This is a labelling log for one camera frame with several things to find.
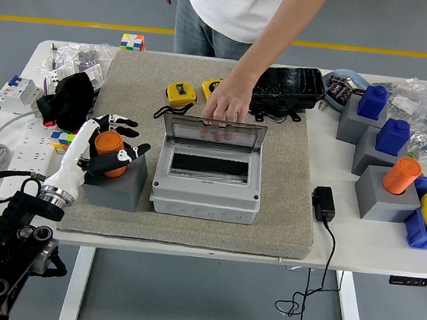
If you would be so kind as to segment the person's left hand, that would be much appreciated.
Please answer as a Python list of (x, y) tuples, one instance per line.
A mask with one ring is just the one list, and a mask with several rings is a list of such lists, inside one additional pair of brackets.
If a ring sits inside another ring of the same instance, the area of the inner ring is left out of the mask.
[(201, 116), (225, 122), (246, 122), (253, 83), (225, 78), (207, 100)]

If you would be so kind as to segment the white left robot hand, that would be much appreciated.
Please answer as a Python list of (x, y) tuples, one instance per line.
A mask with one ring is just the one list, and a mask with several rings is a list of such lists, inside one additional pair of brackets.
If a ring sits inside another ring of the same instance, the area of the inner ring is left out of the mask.
[(77, 198), (78, 188), (84, 183), (86, 173), (97, 176), (127, 166), (145, 155), (150, 150), (148, 143), (124, 150), (114, 150), (87, 159), (84, 157), (90, 149), (93, 136), (97, 132), (117, 133), (121, 136), (136, 138), (139, 136), (134, 130), (137, 126), (138, 124), (135, 121), (114, 114), (106, 114), (86, 121), (62, 157), (59, 170), (42, 184), (40, 194), (46, 196), (49, 193), (54, 193), (74, 200)]

